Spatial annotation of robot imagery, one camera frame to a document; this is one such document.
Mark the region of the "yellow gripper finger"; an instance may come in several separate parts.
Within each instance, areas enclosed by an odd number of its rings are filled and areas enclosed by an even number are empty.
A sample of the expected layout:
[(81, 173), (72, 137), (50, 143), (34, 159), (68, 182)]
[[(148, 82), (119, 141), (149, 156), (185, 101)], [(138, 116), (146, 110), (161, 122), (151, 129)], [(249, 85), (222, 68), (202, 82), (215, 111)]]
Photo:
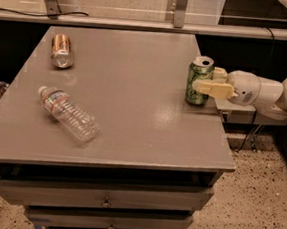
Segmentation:
[(227, 71), (225, 68), (216, 67), (214, 68), (212, 78), (216, 83), (224, 83), (227, 80)]
[(196, 80), (192, 83), (192, 88), (204, 95), (212, 96), (215, 99), (230, 99), (237, 97), (232, 85), (224, 83), (215, 83), (210, 80)]

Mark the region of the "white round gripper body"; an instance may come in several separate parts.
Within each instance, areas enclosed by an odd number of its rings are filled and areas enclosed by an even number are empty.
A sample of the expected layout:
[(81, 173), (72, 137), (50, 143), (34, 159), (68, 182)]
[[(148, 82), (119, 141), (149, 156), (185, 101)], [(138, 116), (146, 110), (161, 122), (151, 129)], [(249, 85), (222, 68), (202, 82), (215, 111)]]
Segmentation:
[(227, 82), (234, 88), (234, 94), (229, 101), (236, 105), (251, 105), (258, 96), (260, 81), (252, 73), (237, 70), (230, 72)]

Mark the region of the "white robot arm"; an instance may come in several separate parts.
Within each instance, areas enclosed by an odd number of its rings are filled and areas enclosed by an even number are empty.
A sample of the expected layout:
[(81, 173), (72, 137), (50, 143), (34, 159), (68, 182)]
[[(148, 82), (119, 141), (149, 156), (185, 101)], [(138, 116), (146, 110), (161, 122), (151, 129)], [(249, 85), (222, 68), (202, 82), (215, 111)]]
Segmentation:
[(224, 99), (239, 106), (254, 106), (256, 111), (275, 120), (287, 119), (287, 78), (275, 81), (245, 71), (229, 74), (219, 68), (212, 79), (196, 80), (195, 91)]

